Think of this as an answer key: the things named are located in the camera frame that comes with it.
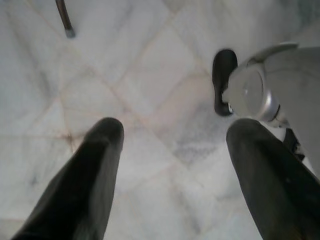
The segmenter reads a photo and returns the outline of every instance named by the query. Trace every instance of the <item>marble floor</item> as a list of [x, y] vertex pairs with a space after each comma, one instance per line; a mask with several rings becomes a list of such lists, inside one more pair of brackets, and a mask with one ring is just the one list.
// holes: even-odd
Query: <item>marble floor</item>
[[103, 117], [125, 128], [105, 239], [260, 240], [225, 143], [236, 117], [213, 112], [211, 64], [221, 48], [241, 61], [305, 31], [318, 44], [319, 1], [66, 5], [74, 39], [54, 0], [0, 0], [0, 240]]

